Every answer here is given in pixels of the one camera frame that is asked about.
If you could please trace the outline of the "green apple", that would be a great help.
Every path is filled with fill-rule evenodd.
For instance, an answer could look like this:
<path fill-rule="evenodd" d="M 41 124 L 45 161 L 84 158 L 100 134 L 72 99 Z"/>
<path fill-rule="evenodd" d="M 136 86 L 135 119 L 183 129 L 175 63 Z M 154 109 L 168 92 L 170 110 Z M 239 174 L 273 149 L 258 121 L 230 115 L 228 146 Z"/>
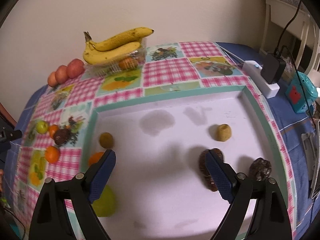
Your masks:
<path fill-rule="evenodd" d="M 37 122 L 36 124 L 36 131 L 39 134 L 46 134 L 48 132 L 49 129 L 49 123 L 44 121 L 44 120 L 40 120 Z"/>
<path fill-rule="evenodd" d="M 92 207 L 98 217 L 110 217 L 115 213 L 117 208 L 116 195 L 110 186 L 105 186 L 100 198 L 92 203 Z"/>

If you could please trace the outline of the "orange mandarin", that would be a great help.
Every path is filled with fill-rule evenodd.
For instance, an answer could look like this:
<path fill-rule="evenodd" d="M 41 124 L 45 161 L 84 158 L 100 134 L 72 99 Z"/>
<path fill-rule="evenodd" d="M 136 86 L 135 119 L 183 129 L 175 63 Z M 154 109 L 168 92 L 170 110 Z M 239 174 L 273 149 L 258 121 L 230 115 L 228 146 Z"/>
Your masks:
<path fill-rule="evenodd" d="M 60 150 L 55 146 L 49 146 L 46 148 L 44 156 L 48 163 L 55 164 L 59 160 Z"/>
<path fill-rule="evenodd" d="M 88 166 L 90 167 L 91 165 L 97 163 L 103 155 L 104 152 L 96 152 L 92 154 L 88 160 Z"/>
<path fill-rule="evenodd" d="M 58 125 L 50 125 L 48 129 L 49 136 L 53 139 L 55 132 L 57 132 L 59 129 L 60 128 Z"/>

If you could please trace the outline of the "pink checkered fruit tablecloth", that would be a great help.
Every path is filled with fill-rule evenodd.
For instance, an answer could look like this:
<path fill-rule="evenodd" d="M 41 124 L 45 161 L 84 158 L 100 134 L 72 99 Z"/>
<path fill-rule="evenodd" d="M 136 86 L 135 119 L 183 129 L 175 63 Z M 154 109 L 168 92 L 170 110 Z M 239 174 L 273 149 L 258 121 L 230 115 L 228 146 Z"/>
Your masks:
<path fill-rule="evenodd" d="M 114 239 L 210 237 L 228 209 L 206 188 L 197 160 L 219 148 L 237 172 L 259 157 L 272 164 L 296 226 L 296 189 L 286 146 L 268 101 L 253 80 L 212 42 L 144 50 L 139 66 L 103 77 L 88 69 L 56 89 L 34 94 L 21 115 L 24 135 L 6 192 L 30 227 L 47 177 L 69 180 L 114 138 L 108 181 L 115 204 L 103 226 Z"/>

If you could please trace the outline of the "black power adapter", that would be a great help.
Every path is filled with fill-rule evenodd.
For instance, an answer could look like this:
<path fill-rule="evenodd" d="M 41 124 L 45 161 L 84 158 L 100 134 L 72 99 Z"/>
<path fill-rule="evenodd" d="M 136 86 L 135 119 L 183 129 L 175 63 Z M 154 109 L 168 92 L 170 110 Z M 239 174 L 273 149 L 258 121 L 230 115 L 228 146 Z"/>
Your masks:
<path fill-rule="evenodd" d="M 286 62 L 280 57 L 268 53 L 263 60 L 261 76 L 269 84 L 277 83 L 286 67 Z"/>

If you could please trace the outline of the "white wooden shelf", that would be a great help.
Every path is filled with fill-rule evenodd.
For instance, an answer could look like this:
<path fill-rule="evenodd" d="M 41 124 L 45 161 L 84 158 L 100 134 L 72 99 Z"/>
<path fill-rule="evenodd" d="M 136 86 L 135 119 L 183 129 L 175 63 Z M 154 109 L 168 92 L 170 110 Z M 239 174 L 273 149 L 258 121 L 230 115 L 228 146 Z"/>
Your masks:
<path fill-rule="evenodd" d="M 264 50 L 266 42 L 267 31 L 269 23 L 274 23 L 280 27 L 285 27 L 287 22 L 293 18 L 296 7 L 283 2 L 281 0 L 265 0 L 266 2 L 266 16 L 265 26 L 263 33 L 263 40 L 259 49 L 261 55 L 267 54 Z M 295 20 L 287 28 L 290 34 L 301 40 L 301 45 L 298 51 L 296 64 L 300 64 L 304 48 L 307 44 L 308 36 L 313 35 L 313 47 L 312 55 L 305 74 L 312 80 L 315 81 L 319 78 L 319 27 L 315 20 L 312 18 L 310 13 L 300 10 Z"/>

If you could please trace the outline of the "dark round passion fruit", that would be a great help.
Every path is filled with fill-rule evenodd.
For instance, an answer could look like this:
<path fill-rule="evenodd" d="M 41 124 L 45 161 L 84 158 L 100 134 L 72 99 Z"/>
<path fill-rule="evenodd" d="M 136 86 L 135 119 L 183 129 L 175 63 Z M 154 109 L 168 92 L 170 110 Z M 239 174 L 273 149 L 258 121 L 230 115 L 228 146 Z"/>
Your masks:
<path fill-rule="evenodd" d="M 70 135 L 69 129 L 58 129 L 53 135 L 53 140 L 57 146 L 61 146 L 69 140 Z"/>

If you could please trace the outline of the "wrinkled dark brown fruit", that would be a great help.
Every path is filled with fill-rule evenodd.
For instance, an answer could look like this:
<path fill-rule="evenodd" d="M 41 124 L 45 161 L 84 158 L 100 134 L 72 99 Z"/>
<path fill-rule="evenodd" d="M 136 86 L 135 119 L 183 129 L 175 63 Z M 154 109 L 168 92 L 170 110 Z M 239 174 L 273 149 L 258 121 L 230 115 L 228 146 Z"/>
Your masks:
<path fill-rule="evenodd" d="M 256 181 L 265 181 L 270 177 L 272 171 L 271 163 L 263 158 L 258 158 L 251 163 L 248 177 Z"/>

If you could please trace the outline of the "pale orange apple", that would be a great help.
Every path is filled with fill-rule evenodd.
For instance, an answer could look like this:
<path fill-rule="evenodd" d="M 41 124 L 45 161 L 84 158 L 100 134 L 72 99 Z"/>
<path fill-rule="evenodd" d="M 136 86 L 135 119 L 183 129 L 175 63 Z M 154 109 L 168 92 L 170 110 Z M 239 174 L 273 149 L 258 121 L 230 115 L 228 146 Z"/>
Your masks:
<path fill-rule="evenodd" d="M 59 83 L 57 82 L 57 80 L 56 80 L 55 72 L 52 72 L 52 73 L 48 76 L 47 83 L 48 83 L 48 86 L 50 86 L 50 87 L 56 87 L 56 86 L 59 84 Z"/>

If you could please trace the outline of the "red apple middle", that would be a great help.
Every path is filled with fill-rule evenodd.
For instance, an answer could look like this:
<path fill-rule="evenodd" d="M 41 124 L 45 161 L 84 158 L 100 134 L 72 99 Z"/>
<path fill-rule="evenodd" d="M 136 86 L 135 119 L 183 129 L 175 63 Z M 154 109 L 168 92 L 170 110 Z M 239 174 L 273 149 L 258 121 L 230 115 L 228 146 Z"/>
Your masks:
<path fill-rule="evenodd" d="M 67 66 L 65 65 L 59 66 L 55 71 L 55 78 L 58 84 L 65 83 L 69 78 L 67 74 Z"/>

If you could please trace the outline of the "red apple right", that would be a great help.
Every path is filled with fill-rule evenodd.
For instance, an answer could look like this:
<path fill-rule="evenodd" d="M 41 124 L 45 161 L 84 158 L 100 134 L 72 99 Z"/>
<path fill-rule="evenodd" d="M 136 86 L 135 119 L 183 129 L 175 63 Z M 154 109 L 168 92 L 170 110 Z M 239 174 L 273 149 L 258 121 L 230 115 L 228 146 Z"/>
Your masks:
<path fill-rule="evenodd" d="M 74 79 L 85 71 L 84 63 L 80 59 L 73 59 L 67 65 L 67 75 L 70 79 Z"/>

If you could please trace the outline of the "yellow banana bunch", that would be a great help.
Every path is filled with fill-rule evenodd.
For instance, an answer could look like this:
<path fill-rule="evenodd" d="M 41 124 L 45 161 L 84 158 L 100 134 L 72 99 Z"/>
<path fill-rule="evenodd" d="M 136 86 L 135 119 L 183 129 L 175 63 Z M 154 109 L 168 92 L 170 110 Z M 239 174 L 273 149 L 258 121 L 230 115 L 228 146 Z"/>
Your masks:
<path fill-rule="evenodd" d="M 138 27 L 114 35 L 104 41 L 95 42 L 89 32 L 85 31 L 86 47 L 82 57 L 90 65 L 109 63 L 137 51 L 142 47 L 142 39 L 152 35 L 153 32 L 153 29 Z"/>

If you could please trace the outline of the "teal toy box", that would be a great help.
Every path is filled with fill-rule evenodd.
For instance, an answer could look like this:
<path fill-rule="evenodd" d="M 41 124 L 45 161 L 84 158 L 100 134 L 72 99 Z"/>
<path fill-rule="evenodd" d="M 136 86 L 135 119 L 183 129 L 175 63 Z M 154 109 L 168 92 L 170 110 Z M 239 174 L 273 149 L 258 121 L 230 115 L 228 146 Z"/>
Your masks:
<path fill-rule="evenodd" d="M 295 113 L 306 112 L 308 106 L 311 106 L 318 98 L 317 88 L 313 85 L 308 76 L 302 72 L 294 74 L 285 95 L 291 103 Z"/>

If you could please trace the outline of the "red apple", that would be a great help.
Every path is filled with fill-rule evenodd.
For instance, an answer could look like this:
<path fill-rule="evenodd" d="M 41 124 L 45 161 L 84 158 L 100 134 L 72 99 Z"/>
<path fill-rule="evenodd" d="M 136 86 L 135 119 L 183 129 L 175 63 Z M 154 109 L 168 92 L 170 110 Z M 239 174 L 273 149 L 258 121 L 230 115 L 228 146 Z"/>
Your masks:
<path fill-rule="evenodd" d="M 55 78 L 58 84 L 65 83 L 69 78 L 67 74 L 67 66 L 65 65 L 59 66 L 55 71 Z"/>
<path fill-rule="evenodd" d="M 70 79 L 74 79 L 85 71 L 84 63 L 80 59 L 73 59 L 67 65 L 67 75 Z"/>

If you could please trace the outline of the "tan round longan fruit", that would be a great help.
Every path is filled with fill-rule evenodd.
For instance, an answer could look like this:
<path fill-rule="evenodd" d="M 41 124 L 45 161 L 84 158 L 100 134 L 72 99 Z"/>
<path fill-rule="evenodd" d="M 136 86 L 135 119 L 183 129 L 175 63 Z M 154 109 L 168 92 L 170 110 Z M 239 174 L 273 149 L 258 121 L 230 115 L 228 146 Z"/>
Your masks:
<path fill-rule="evenodd" d="M 99 137 L 99 144 L 102 148 L 112 149 L 114 146 L 113 136 L 108 132 L 101 133 Z"/>

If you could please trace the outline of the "white power strip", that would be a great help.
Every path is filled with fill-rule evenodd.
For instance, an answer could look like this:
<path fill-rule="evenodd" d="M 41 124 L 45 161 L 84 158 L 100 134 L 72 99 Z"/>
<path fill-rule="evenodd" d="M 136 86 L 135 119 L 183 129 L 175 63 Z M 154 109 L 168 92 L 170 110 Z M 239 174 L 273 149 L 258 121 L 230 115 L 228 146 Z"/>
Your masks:
<path fill-rule="evenodd" d="M 242 70 L 253 80 L 255 85 L 262 92 L 267 99 L 273 98 L 277 95 L 280 87 L 277 83 L 268 84 L 261 75 L 262 66 L 255 61 L 245 61 Z"/>

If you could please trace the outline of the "long dark brown avocado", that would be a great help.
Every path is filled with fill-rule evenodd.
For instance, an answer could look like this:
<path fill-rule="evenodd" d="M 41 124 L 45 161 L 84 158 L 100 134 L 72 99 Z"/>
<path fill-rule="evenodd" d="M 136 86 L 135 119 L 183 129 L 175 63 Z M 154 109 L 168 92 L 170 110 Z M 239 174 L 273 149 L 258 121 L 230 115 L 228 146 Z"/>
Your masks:
<path fill-rule="evenodd" d="M 204 150 L 200 156 L 199 156 L 199 171 L 202 174 L 203 182 L 210 191 L 216 192 L 217 191 L 217 186 L 215 185 L 215 182 L 213 181 L 208 169 L 206 168 L 205 165 L 205 155 L 209 152 L 208 149 Z"/>

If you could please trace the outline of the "clear plastic fruit container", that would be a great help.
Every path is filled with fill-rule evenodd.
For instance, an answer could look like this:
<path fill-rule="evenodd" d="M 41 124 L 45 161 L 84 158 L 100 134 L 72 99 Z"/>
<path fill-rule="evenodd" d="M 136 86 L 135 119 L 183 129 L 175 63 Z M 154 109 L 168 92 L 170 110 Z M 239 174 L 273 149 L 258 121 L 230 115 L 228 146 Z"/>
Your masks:
<path fill-rule="evenodd" d="M 146 48 L 141 46 L 137 50 L 120 55 L 111 61 L 94 65 L 86 63 L 84 68 L 86 73 L 92 77 L 108 77 L 142 68 L 145 63 L 145 57 Z"/>

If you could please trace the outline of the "white tray teal rim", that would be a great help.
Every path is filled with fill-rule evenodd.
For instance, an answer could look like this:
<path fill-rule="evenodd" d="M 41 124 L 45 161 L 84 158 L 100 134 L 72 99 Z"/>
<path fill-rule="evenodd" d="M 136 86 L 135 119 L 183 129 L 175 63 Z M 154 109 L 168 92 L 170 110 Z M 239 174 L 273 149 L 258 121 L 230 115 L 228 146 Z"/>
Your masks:
<path fill-rule="evenodd" d="M 99 135 L 114 138 L 116 165 L 108 185 L 117 208 L 100 219 L 112 239 L 209 239 L 228 202 L 206 188 L 198 159 L 210 148 L 223 152 L 236 172 L 247 173 L 262 157 L 271 162 L 289 210 L 291 179 L 282 136 L 268 101 L 247 85 L 149 95 L 104 106 L 95 101 L 67 107 L 82 156 L 80 170 L 101 150 Z M 232 136 L 216 139 L 228 124 Z"/>

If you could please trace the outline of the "small tan round fruit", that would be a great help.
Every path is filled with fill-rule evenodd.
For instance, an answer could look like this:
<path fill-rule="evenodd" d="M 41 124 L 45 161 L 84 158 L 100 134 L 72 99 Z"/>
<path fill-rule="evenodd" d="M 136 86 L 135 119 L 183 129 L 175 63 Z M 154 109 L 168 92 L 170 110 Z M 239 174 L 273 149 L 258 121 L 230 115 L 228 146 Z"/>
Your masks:
<path fill-rule="evenodd" d="M 221 124 L 216 129 L 216 139 L 218 141 L 227 141 L 232 136 L 231 127 L 228 124 Z"/>

